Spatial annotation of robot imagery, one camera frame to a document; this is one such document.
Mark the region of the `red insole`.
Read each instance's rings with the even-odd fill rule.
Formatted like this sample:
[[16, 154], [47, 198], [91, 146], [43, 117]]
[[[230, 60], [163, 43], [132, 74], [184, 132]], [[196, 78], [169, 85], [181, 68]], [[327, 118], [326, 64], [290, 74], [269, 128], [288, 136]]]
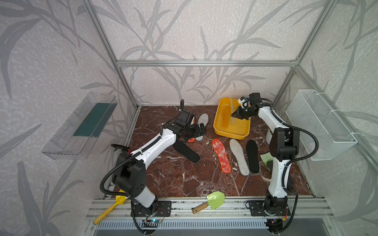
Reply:
[[213, 139], [212, 146], [219, 159], [222, 172], [229, 174], [231, 172], [231, 166], [229, 164], [224, 145], [219, 139]]
[[[195, 117], [193, 117], [191, 125], [195, 123]], [[188, 143], [193, 143], [195, 141], [195, 138], [191, 138], [188, 140]]]

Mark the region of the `yellow insole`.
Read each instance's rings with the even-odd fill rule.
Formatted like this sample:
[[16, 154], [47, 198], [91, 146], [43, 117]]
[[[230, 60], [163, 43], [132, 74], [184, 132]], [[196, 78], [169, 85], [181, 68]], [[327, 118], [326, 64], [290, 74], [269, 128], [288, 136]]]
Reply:
[[230, 106], [223, 107], [220, 113], [220, 126], [224, 130], [229, 129], [232, 126], [230, 115]]
[[230, 98], [230, 114], [231, 114], [230, 115], [230, 119], [231, 119], [232, 126], [234, 126], [234, 117], [232, 116], [233, 112], [234, 112], [234, 109], [233, 109], [233, 99]]

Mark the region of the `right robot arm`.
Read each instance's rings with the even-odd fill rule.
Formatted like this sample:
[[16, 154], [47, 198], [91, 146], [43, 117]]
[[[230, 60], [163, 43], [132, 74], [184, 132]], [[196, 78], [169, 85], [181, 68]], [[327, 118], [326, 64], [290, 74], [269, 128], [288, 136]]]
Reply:
[[[252, 116], [258, 116], [272, 132], [269, 142], [269, 153], [273, 157], [271, 183], [264, 201], [249, 203], [251, 214], [276, 216], [279, 213], [289, 213], [287, 196], [294, 193], [289, 177], [291, 165], [314, 156], [319, 149], [319, 141], [311, 132], [285, 123], [275, 113], [271, 101], [261, 98], [258, 92], [242, 96], [238, 103], [240, 105], [231, 115], [233, 118], [248, 120]], [[301, 133], [309, 135], [315, 147], [308, 155], [297, 158]]]

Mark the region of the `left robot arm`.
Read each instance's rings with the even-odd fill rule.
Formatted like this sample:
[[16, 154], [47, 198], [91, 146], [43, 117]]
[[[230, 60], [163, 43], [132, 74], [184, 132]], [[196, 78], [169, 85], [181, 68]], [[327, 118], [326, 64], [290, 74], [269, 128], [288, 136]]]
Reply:
[[101, 180], [100, 191], [106, 195], [126, 196], [132, 202], [152, 211], [157, 205], [157, 197], [147, 187], [146, 171], [151, 163], [168, 147], [172, 146], [178, 153], [192, 163], [198, 163], [200, 156], [187, 146], [192, 138], [206, 134], [203, 123], [192, 124], [194, 114], [184, 109], [185, 101], [180, 101], [179, 113], [164, 123], [159, 133], [142, 147], [129, 152], [121, 145], [116, 165]]

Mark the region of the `yellow plastic storage box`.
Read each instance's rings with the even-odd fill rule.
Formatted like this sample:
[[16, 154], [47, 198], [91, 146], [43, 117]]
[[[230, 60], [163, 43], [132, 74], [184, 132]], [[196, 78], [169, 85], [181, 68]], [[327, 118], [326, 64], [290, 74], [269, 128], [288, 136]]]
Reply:
[[243, 140], [249, 135], [251, 121], [240, 120], [231, 116], [238, 107], [240, 107], [240, 104], [234, 98], [225, 97], [219, 101], [213, 124], [217, 135], [236, 140]]

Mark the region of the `left black insole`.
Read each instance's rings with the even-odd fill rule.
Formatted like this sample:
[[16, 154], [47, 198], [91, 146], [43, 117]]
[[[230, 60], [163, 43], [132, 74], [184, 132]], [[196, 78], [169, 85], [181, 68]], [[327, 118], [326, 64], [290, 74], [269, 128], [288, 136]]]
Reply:
[[177, 140], [173, 144], [173, 147], [178, 153], [180, 153], [192, 163], [198, 163], [200, 161], [200, 156], [191, 148], [189, 148], [183, 141]]

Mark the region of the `black insole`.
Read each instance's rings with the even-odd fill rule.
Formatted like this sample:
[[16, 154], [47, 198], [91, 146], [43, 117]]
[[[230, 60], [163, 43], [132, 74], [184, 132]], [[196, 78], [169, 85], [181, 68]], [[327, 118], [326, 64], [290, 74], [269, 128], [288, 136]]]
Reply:
[[260, 171], [258, 161], [258, 146], [254, 140], [249, 140], [246, 144], [246, 152], [248, 158], [249, 170], [253, 174], [258, 174]]
[[192, 163], [198, 163], [200, 161], [200, 156], [191, 148], [189, 148], [183, 141], [177, 140], [173, 144], [173, 147], [178, 153], [180, 153]]

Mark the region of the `far grey insole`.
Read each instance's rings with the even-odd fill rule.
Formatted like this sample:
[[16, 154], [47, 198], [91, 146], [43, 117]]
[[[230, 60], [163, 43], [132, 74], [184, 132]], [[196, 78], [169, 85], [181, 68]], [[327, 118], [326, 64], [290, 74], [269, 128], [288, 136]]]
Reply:
[[[207, 126], [208, 122], [209, 122], [209, 116], [208, 116], [208, 114], [202, 114], [202, 115], [199, 117], [199, 119], [198, 119], [198, 123], [199, 123], [199, 124], [203, 124], [204, 127]], [[199, 136], [199, 137], [197, 137], [196, 140], [197, 140], [198, 142], [202, 141], [202, 140], [203, 140], [203, 136]]]

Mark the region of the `grey insole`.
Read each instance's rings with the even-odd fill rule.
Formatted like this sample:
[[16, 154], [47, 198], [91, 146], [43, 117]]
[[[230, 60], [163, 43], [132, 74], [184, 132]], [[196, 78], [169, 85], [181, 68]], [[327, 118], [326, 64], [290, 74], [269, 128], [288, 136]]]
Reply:
[[[199, 117], [199, 119], [198, 119], [198, 123], [199, 123], [199, 124], [203, 124], [204, 127], [207, 126], [208, 122], [209, 122], [209, 116], [208, 116], [208, 114], [202, 114], [202, 115]], [[199, 136], [199, 137], [197, 137], [196, 140], [197, 140], [198, 142], [202, 141], [202, 140], [203, 140], [203, 136]]]
[[247, 164], [247, 161], [244, 156], [244, 152], [242, 149], [242, 146], [239, 144], [239, 142], [235, 139], [231, 139], [229, 141], [230, 149], [235, 156], [240, 174], [244, 177], [248, 177], [250, 175], [250, 170]]

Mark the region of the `right black insole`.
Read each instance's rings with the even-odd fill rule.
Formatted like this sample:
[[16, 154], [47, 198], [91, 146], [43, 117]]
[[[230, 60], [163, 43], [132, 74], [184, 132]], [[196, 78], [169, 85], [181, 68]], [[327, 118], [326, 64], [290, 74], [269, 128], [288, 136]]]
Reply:
[[253, 174], [258, 174], [260, 171], [258, 161], [258, 146], [254, 140], [249, 140], [246, 144], [246, 152], [248, 158], [249, 170]]

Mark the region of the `red spray bottle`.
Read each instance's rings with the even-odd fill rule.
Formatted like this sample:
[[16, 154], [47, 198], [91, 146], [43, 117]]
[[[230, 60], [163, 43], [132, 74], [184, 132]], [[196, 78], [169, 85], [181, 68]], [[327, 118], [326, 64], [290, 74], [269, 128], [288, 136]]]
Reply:
[[120, 150], [121, 152], [129, 152], [129, 147], [119, 144], [111, 144], [111, 147], [114, 149], [114, 151]]

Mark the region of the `green garden trowel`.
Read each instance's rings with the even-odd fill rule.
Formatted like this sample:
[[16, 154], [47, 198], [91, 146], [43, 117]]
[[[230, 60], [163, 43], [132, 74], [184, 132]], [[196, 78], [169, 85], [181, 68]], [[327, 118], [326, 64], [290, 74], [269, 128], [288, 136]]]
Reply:
[[216, 191], [209, 194], [206, 199], [207, 202], [192, 209], [193, 214], [197, 214], [208, 207], [210, 207], [212, 210], [219, 208], [225, 202], [225, 195], [222, 192]]

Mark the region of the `yellow plastic spatula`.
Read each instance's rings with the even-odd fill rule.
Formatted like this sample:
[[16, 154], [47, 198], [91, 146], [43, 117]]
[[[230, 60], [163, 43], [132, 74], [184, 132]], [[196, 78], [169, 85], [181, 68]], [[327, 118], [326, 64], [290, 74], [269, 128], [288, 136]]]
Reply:
[[117, 195], [115, 203], [109, 207], [106, 211], [104, 211], [101, 215], [99, 215], [95, 220], [93, 220], [93, 223], [95, 225], [98, 225], [115, 207], [118, 205], [122, 205], [128, 197]]

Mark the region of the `green circuit board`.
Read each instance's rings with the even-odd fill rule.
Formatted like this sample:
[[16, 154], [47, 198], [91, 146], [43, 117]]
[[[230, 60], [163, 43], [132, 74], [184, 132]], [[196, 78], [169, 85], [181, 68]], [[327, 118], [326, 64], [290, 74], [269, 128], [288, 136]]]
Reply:
[[157, 228], [160, 224], [162, 224], [164, 219], [145, 219], [142, 221], [142, 227], [144, 228]]

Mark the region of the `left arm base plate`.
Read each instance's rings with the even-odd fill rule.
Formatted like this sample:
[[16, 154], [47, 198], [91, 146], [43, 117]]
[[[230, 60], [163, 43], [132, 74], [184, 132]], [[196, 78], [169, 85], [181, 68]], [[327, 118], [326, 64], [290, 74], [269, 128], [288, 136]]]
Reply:
[[169, 217], [172, 210], [171, 201], [154, 201], [150, 207], [145, 207], [140, 203], [132, 202], [131, 216], [135, 217]]

